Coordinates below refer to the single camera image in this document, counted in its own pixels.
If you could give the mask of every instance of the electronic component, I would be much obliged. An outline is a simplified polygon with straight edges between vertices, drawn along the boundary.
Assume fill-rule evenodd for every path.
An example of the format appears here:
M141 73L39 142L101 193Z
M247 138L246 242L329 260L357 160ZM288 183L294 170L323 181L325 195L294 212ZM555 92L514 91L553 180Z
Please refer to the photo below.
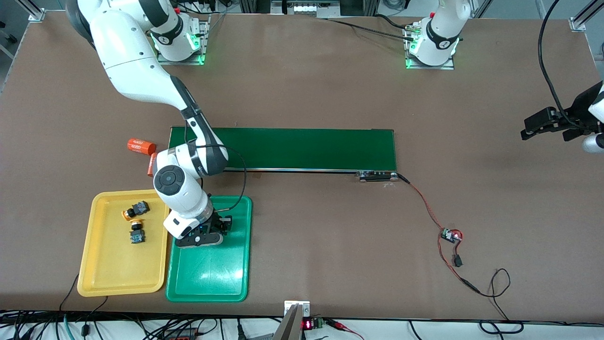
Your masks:
M455 254L453 256L453 266L455 267L461 267L463 265L463 262L461 262L461 257L459 256L459 254Z
M456 230L450 230L447 228L443 229L443 231L440 233L440 237L451 243L461 241L461 235Z
M90 326L88 326L87 324L84 324L82 326L82 331L81 331L80 335L86 336L86 335L89 335L89 334L90 334Z
M134 244L145 242L145 231L143 230L143 221L136 219L130 222L132 231L130 232L130 241Z
M304 318L302 321L302 330L312 330L323 328L325 320L323 318Z
M128 210L124 210L121 212L121 215L124 217L126 221L130 221L134 218L134 216L140 216L147 211L149 211L149 205L145 201L140 201L137 204L133 205L132 208Z
M164 331L163 340L195 340L197 329L168 329Z

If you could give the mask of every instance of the metal mounting plate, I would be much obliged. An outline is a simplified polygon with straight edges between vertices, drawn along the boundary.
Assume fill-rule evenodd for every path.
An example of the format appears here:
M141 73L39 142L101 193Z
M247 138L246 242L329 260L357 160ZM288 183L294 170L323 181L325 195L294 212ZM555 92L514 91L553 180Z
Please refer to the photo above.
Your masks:
M157 55L157 61L160 65L203 65L205 63L205 52L208 49L208 35L210 32L210 19L211 15L208 17L208 21L199 20L198 18L193 18L193 35L200 33L201 37L195 43L199 44L199 49L195 51L195 53L191 54L190 57L181 61L171 61L164 58L161 53Z
M419 22L414 22L413 26L419 26ZM410 36L414 39L417 39L417 33L411 33L409 34L409 32L407 32L407 30L402 30L403 31L403 35L404 36ZM453 56L449 57L449 60L447 60L443 65L439 65L439 66L429 66L424 64L423 62L419 61L418 58L416 58L413 54L409 53L409 49L411 49L411 44L413 44L414 42L410 42L410 41L405 41L405 67L410 69L410 70L454 70L454 64L453 64Z
M294 300L287 300L283 303L283 315L287 314L289 308L295 304L302 305L305 318L308 318L310 316L310 301L294 301Z
M40 8L42 14L40 15L40 19L34 18L32 15L27 19L29 22L42 22L44 20L44 16L46 16L46 10L44 8Z
M570 30L573 32L585 32L585 25L574 25L574 17L570 17L568 20L568 25L570 26Z

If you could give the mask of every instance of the green led light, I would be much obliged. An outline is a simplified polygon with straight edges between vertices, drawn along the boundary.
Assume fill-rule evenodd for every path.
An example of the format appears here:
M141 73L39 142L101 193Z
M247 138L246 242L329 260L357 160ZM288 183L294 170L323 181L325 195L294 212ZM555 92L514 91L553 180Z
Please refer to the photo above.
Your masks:
M199 38L187 33L187 40L189 41L192 49L197 50L199 48Z

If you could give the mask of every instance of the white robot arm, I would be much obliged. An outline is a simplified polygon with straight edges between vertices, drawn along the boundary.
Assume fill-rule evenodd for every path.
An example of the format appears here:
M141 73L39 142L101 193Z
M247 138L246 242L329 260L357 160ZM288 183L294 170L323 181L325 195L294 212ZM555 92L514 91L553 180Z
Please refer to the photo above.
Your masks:
M426 65L444 64L455 53L459 34L470 14L468 0L439 0L434 16L417 23L419 32L411 35L416 41L409 53Z
M183 60L199 48L190 44L190 26L197 19L177 15L169 0L72 0L67 12L74 28L97 50L117 91L133 100L177 108L197 135L195 140L160 152L153 177L153 187L172 209L164 226L182 239L214 213L196 180L222 172L228 153L211 146L222 142L187 87L160 66L145 31L151 31L166 59Z

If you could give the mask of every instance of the floor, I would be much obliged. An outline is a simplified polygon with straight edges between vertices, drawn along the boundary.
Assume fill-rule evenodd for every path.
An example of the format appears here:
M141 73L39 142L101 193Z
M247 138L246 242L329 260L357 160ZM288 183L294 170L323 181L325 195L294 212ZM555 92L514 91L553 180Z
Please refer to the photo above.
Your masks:
M34 1L39 7L47 10L61 10L65 2L65 0ZM498 19L540 19L549 6L551 6L552 2L553 0L494 0L484 17ZM551 14L551 18L568 19L570 16L577 14L587 2L587 0L561 1ZM379 7L379 12L388 16L424 16L434 11L437 5L438 0L411 0L409 7L401 11L390 9L382 3ZM0 0L0 21L6 23L4 30L16 36L19 42L27 27L27 19L28 15L25 10L15 0ZM587 39L594 55L596 67L600 73L600 77L604 79L604 11L601 11L590 20L586 28ZM14 54L19 42L8 44L2 39L0 44ZM11 62L12 60L8 56L0 53L0 79L4 79L8 74Z

